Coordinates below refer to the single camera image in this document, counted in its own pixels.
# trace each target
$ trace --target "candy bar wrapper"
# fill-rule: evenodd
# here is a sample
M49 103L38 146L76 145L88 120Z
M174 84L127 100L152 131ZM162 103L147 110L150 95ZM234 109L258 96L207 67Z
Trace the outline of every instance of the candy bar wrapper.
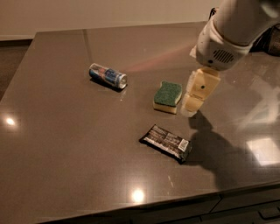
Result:
M186 161L186 157L192 149L190 141L186 141L156 124L139 141L175 158L180 164Z

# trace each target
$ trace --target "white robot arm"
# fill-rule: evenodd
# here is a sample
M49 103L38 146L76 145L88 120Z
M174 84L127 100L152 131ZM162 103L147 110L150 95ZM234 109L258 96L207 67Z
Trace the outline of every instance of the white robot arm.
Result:
M224 0L199 35L196 59L217 71L229 69L279 21L279 0Z
M195 114L217 87L218 71L235 65L263 32L279 22L280 0L224 0L199 35L195 57L204 67L188 81L183 114Z

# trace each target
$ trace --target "yellow sponge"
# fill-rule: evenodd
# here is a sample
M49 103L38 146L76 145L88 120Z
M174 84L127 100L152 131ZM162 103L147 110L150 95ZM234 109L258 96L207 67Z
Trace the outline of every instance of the yellow sponge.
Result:
M177 103L181 99L182 85L162 81L160 89L154 96L153 107L167 113L177 113Z

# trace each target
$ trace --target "table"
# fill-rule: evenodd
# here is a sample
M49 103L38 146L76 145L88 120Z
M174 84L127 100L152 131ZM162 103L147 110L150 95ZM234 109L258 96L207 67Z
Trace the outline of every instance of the table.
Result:
M253 53L223 72L193 118L152 107L161 81L185 92L200 67L189 52L204 24L37 33L0 102L0 222L210 193L196 212L208 213L227 206L214 209L221 192L279 181L279 58ZM93 62L126 73L129 85L115 91L92 81ZM153 124L192 141L185 164L138 142ZM280 191L267 197L280 199Z

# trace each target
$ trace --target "white wall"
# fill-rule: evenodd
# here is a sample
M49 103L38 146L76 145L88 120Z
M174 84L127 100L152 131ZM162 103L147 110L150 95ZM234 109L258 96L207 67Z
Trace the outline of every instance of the white wall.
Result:
M0 0L0 40L36 32L206 21L221 0Z

